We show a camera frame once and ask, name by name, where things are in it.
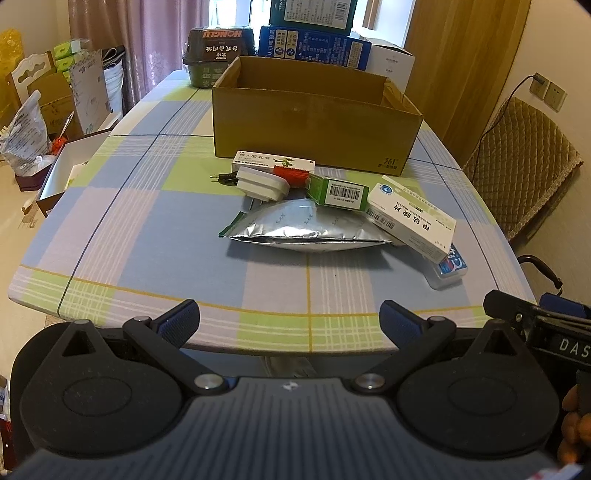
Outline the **white ointment box green bird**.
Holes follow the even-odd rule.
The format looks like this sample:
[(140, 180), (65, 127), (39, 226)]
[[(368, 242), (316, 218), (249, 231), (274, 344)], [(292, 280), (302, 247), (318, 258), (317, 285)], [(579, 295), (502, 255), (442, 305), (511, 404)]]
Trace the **white ointment box green bird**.
[(273, 173), (276, 167), (308, 171), (308, 173), (315, 172), (315, 162), (312, 160), (238, 150), (231, 161), (231, 171), (236, 172), (242, 167), (266, 173)]

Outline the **white square power adapter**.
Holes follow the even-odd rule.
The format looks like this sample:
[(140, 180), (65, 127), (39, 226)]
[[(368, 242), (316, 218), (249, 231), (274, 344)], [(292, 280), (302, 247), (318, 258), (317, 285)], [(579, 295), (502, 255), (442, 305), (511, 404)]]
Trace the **white square power adapter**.
[(242, 167), (236, 172), (238, 190), (245, 196), (263, 202), (281, 201), (290, 193), (290, 184), (280, 176)]

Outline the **brown cardboard box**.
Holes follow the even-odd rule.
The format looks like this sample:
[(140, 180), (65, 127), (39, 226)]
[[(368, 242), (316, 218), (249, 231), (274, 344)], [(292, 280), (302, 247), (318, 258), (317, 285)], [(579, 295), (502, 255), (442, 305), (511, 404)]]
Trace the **brown cardboard box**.
[(387, 77), (337, 65), (238, 57), (212, 88), (214, 149), (298, 157), (399, 176), (422, 113)]

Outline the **white open box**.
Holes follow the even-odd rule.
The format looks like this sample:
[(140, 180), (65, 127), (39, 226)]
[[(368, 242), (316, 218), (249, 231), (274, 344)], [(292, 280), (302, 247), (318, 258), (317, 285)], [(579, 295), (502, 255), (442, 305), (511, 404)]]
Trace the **white open box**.
[(93, 133), (68, 142), (61, 148), (36, 197), (37, 206), (44, 217), (48, 216), (81, 172), (82, 166), (97, 152), (109, 134), (109, 130)]

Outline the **brown curtain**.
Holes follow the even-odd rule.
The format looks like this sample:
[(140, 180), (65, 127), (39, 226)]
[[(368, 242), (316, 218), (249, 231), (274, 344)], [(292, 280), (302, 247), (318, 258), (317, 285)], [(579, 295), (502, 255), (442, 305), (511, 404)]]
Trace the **brown curtain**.
[(519, 0), (414, 4), (405, 49), (415, 63), (406, 95), (461, 165), (500, 99), (530, 5)]

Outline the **yellow plastic bag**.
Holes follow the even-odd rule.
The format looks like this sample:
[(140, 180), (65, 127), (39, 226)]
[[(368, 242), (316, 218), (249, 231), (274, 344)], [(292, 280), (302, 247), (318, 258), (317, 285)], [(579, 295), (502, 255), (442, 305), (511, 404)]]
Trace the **yellow plastic bag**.
[(7, 76), (16, 69), (23, 58), (21, 33), (13, 28), (2, 31), (0, 34), (1, 114), (4, 114), (11, 105)]

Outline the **wall power socket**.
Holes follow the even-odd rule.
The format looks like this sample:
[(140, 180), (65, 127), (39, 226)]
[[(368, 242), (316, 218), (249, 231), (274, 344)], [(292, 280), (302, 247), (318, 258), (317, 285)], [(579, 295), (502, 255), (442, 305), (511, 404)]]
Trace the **wall power socket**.
[(567, 92), (557, 84), (550, 82), (540, 73), (533, 76), (530, 93), (542, 100), (553, 111), (559, 112), (567, 98)]

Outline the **red small packet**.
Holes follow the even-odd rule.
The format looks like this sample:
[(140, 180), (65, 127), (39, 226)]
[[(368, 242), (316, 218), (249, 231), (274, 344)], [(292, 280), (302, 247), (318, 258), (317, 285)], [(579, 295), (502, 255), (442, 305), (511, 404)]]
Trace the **red small packet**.
[(290, 185), (290, 188), (304, 189), (307, 186), (310, 172), (307, 170), (300, 170), (288, 168), (283, 166), (276, 166), (273, 168), (273, 174), (283, 178)]

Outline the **pink curtain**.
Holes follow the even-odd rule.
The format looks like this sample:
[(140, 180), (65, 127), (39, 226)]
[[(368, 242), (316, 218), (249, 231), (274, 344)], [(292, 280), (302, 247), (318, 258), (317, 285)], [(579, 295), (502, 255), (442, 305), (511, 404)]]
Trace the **pink curtain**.
[(208, 25), (206, 0), (70, 1), (70, 34), (92, 48), (125, 48), (123, 98), (130, 109), (183, 68), (188, 33)]

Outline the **plaid tablecloth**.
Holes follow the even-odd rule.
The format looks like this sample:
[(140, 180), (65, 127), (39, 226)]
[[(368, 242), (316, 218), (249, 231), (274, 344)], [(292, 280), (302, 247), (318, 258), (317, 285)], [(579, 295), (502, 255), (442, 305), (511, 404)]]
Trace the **plaid tablecloth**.
[(434, 131), (422, 126), (393, 184), (322, 169), (353, 187), (409, 188), (456, 221), (467, 265), (433, 288), (430, 263), (386, 238), (385, 215), (318, 206), (304, 194), (262, 203), (216, 181), (211, 92), (170, 74), (105, 138), (43, 221), (8, 289), (23, 306), (117, 326), (185, 299), (199, 306), (193, 345), (239, 353), (387, 351), (379, 309), (393, 300), (465, 327), (486, 322), (494, 289), (533, 297), (493, 215)]

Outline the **green barcode box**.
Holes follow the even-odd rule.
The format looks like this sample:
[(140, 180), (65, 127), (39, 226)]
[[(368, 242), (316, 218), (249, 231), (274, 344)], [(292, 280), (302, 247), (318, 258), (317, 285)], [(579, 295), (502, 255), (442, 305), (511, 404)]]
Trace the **green barcode box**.
[(369, 187), (342, 179), (311, 174), (305, 182), (308, 197), (325, 207), (363, 212), (368, 206)]

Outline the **white medicine box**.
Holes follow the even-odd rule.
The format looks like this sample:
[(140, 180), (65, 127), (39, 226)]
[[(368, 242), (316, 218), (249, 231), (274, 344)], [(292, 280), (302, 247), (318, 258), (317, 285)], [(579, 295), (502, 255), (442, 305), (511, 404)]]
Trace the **white medicine box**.
[(433, 263), (443, 261), (451, 250), (456, 219), (389, 176), (370, 191), (366, 214)]

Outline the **silver foil pouch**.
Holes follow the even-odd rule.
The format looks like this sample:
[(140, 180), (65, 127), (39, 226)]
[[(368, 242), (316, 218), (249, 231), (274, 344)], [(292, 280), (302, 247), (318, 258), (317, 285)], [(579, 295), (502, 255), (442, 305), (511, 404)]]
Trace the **silver foil pouch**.
[(394, 242), (365, 214), (320, 206), (310, 199), (266, 203), (240, 212), (219, 236), (306, 253), (355, 250)]

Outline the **blue white gum container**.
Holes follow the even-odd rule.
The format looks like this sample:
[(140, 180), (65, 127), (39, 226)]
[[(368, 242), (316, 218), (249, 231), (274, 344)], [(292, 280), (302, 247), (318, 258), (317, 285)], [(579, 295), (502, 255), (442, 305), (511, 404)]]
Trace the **blue white gum container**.
[(427, 261), (424, 275), (428, 284), (436, 290), (442, 290), (462, 282), (468, 272), (468, 265), (463, 256), (452, 244), (449, 254), (439, 263)]

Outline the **blue carton box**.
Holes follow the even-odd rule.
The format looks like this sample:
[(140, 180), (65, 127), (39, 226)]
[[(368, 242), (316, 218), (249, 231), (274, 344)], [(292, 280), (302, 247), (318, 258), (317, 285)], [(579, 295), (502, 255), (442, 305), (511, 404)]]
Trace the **blue carton box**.
[(311, 29), (263, 26), (257, 55), (365, 71), (371, 49), (372, 43), (360, 38)]

